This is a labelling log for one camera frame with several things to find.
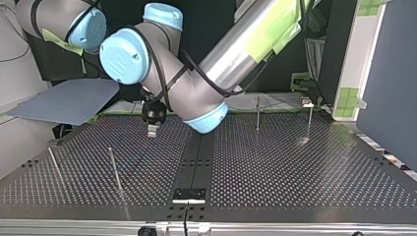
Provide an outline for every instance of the blue joint cap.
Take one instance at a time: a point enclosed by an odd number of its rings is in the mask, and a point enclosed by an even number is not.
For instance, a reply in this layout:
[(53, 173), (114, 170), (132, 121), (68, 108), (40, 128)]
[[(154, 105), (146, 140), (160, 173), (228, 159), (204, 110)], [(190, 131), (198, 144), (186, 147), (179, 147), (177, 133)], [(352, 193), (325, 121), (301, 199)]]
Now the blue joint cap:
[(221, 121), (226, 117), (228, 110), (229, 107), (226, 102), (223, 102), (208, 114), (191, 121), (184, 121), (184, 123), (201, 134), (207, 134), (220, 125)]
[(161, 23), (182, 31), (184, 16), (175, 7), (162, 3), (149, 3), (145, 6), (144, 19)]
[[(71, 23), (71, 26), (83, 15), (81, 12)], [(98, 50), (100, 43), (104, 40), (107, 32), (107, 22), (104, 14), (98, 9), (92, 9), (74, 31), (71, 33), (68, 42), (79, 45), (84, 50), (95, 52)]]
[(113, 80), (133, 85), (149, 72), (149, 54), (142, 38), (132, 29), (120, 29), (101, 43), (100, 62)]

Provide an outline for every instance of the vertical metal pin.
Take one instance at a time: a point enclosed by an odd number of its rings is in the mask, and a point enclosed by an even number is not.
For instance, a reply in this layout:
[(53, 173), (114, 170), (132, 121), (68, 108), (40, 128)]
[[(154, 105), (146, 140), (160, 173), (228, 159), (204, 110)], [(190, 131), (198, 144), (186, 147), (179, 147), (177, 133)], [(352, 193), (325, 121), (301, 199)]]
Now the vertical metal pin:
[(314, 106), (310, 108), (310, 118), (309, 118), (309, 127), (307, 129), (307, 138), (310, 139), (310, 129), (312, 127), (312, 119), (313, 119), (313, 110)]
[(313, 119), (313, 109), (314, 109), (314, 106), (312, 106), (312, 107), (310, 108), (309, 127), (312, 125), (312, 119)]
[(50, 156), (51, 156), (51, 158), (52, 158), (53, 166), (54, 166), (55, 168), (59, 168), (59, 166), (58, 166), (58, 162), (56, 162), (55, 155), (54, 155), (54, 153), (53, 153), (53, 151), (52, 151), (52, 148), (51, 148), (51, 147), (49, 147), (49, 148), (48, 148), (48, 151), (49, 151), (49, 155), (50, 155)]
[(257, 131), (260, 130), (260, 122), (261, 122), (260, 103), (261, 103), (261, 98), (258, 96), (258, 102), (257, 102), (257, 113), (258, 113), (258, 117), (257, 117)]
[(114, 175), (116, 176), (117, 185), (119, 187), (119, 190), (123, 191), (122, 183), (120, 182), (120, 178), (119, 178), (119, 170), (117, 170), (116, 159), (114, 158), (114, 154), (113, 154), (113, 148), (109, 147), (108, 153), (110, 154), (111, 163), (113, 164)]

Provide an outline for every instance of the green tape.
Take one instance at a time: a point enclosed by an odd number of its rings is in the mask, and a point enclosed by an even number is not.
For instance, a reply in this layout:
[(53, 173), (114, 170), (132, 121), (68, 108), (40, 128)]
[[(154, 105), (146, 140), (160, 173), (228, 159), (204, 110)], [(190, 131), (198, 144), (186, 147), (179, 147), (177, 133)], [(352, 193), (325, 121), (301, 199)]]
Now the green tape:
[(385, 3), (386, 0), (360, 0), (358, 16), (376, 16), (380, 12), (381, 6)]
[(358, 88), (341, 88), (334, 116), (352, 118), (358, 106), (358, 95)]
[[(310, 1), (305, 1), (306, 8)], [(245, 49), (258, 63), (272, 50), (279, 53), (298, 34), (300, 19), (299, 1), (276, 0), (249, 37)]]
[(65, 50), (74, 52), (80, 56), (83, 55), (84, 50), (81, 46), (65, 42), (64, 40), (59, 38), (59, 36), (55, 35), (53, 32), (49, 31), (48, 29), (42, 29), (42, 35), (45, 41), (53, 42), (56, 45), (64, 48)]

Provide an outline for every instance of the white panel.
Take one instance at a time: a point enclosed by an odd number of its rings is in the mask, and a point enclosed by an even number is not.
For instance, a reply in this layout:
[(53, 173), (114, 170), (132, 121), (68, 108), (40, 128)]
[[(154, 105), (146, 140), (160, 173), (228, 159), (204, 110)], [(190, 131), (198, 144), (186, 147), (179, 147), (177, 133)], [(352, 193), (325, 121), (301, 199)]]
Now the white panel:
[[(14, 6), (14, 0), (0, 1)], [(15, 15), (9, 10), (6, 14), (22, 31)], [(0, 60), (20, 56), (27, 47), (0, 14)], [(0, 114), (46, 89), (31, 52), (19, 60), (0, 63)], [(46, 143), (53, 139), (51, 128), (54, 126), (52, 123), (0, 117), (0, 179), (43, 151)]]
[(53, 139), (53, 123), (3, 118), (0, 122), (0, 179), (32, 159)]
[(356, 18), (341, 75), (341, 87), (359, 87), (372, 52), (378, 22), (379, 16)]
[[(22, 30), (15, 15), (9, 10), (6, 15), (18, 30)], [(0, 60), (22, 55), (28, 45), (16, 34), (9, 22), (0, 14)], [(0, 63), (0, 106), (21, 100), (47, 89), (29, 52), (25, 57)]]
[[(385, 8), (386, 5), (383, 5), (376, 16), (357, 16), (355, 18), (337, 89), (335, 107), (337, 107), (341, 88), (359, 88), (359, 97), (362, 98), (375, 53), (375, 46), (380, 34)], [(356, 109), (353, 118), (333, 118), (337, 121), (356, 121), (358, 112), (359, 109)]]

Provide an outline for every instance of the perforated metal table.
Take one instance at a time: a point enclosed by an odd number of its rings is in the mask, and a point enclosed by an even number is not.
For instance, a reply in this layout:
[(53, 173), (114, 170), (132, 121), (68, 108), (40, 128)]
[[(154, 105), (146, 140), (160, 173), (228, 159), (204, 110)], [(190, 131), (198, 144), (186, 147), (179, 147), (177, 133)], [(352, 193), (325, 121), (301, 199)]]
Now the perforated metal table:
[[(256, 120), (230, 115), (201, 136), (169, 117), (149, 139), (141, 117), (103, 117), (54, 149), (59, 168), (46, 151), (0, 181), (0, 226), (9, 219), (417, 225), (417, 183), (343, 125), (322, 113), (311, 127), (308, 114), (263, 114), (257, 131)], [(205, 189), (206, 203), (175, 205), (177, 189)]]

